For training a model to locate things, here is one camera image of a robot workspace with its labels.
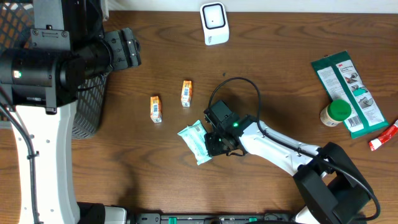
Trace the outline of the mint green wipes pack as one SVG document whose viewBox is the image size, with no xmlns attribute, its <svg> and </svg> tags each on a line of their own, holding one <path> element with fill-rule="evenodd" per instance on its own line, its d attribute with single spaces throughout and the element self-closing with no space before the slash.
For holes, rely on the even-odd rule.
<svg viewBox="0 0 398 224">
<path fill-rule="evenodd" d="M 211 160 L 205 145 L 206 133 L 207 131 L 200 120 L 197 120 L 193 125 L 187 126 L 178 133 L 194 154 L 198 166 Z"/>
</svg>

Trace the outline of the orange small carton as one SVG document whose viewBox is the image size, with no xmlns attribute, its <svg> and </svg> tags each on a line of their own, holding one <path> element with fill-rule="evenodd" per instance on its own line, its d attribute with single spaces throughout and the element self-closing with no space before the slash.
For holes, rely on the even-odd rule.
<svg viewBox="0 0 398 224">
<path fill-rule="evenodd" d="M 158 96 L 150 98 L 150 118 L 154 123 L 162 122 L 162 103 Z"/>
<path fill-rule="evenodd" d="M 190 107 L 192 101 L 193 86 L 191 80 L 184 80 L 181 93 L 181 103 L 183 107 Z"/>
</svg>

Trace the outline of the green lid spice jar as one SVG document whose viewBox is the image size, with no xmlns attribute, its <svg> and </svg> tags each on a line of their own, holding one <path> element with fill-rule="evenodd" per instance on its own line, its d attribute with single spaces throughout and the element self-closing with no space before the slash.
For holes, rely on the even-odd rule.
<svg viewBox="0 0 398 224">
<path fill-rule="evenodd" d="M 334 100 L 320 112 L 321 122 L 328 127 L 335 127 L 351 116 L 351 106 L 345 100 Z"/>
</svg>

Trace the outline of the green 3M glove package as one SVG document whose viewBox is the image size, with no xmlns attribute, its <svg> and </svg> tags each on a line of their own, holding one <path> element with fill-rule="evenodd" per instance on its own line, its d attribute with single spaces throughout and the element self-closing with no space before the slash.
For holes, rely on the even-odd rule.
<svg viewBox="0 0 398 224">
<path fill-rule="evenodd" d="M 344 100 L 351 115 L 343 121 L 353 139 L 389 125 L 349 53 L 343 51 L 311 63 L 330 100 Z"/>
</svg>

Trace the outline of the red snack stick packet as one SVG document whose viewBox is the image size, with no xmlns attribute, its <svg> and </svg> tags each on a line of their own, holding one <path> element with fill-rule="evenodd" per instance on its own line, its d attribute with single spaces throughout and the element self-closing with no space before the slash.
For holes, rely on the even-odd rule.
<svg viewBox="0 0 398 224">
<path fill-rule="evenodd" d="M 369 147 L 372 151 L 375 151 L 381 147 L 384 143 L 391 140 L 397 134 L 397 121 L 395 121 L 390 127 L 388 127 L 383 133 L 377 138 L 369 142 Z"/>
</svg>

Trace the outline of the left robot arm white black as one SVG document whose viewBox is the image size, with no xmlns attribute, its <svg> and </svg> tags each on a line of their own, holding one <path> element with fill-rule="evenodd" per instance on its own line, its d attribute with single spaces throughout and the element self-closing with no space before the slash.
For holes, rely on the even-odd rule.
<svg viewBox="0 0 398 224">
<path fill-rule="evenodd" d="M 133 223 L 117 205 L 78 202 L 72 138 L 95 132 L 95 90 L 109 73 L 141 64 L 129 28 L 107 32 L 106 1 L 2 1 L 1 127 L 13 130 L 20 223 Z"/>
</svg>

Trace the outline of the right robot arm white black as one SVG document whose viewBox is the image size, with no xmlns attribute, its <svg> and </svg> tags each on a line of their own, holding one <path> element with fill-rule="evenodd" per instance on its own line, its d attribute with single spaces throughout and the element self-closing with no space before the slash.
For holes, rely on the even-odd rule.
<svg viewBox="0 0 398 224">
<path fill-rule="evenodd" d="M 268 160 L 293 177 L 305 205 L 297 214 L 279 215 L 294 223 L 366 223 L 363 207 L 374 192 L 353 161 L 337 144 L 323 147 L 289 138 L 251 115 L 240 118 L 224 101 L 205 111 L 212 132 L 205 135 L 209 156 L 240 149 Z"/>
</svg>

